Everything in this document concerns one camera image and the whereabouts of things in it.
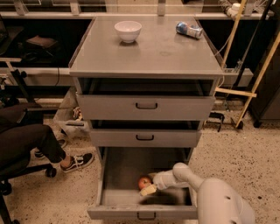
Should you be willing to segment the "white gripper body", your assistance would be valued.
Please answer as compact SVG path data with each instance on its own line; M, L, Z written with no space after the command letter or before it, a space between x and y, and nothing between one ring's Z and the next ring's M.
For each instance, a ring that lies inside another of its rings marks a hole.
M153 183L156 185L158 190L165 190L170 187L184 188L187 187L185 181L178 180L172 171L161 171L158 172L154 178Z

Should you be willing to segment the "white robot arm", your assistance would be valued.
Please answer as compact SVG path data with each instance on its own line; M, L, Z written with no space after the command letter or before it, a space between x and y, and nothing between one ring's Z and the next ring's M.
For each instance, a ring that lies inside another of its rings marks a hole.
M254 209L231 185L219 178L201 178L187 164L176 163L169 171L138 181L142 196L186 185L197 193L199 224L256 224Z

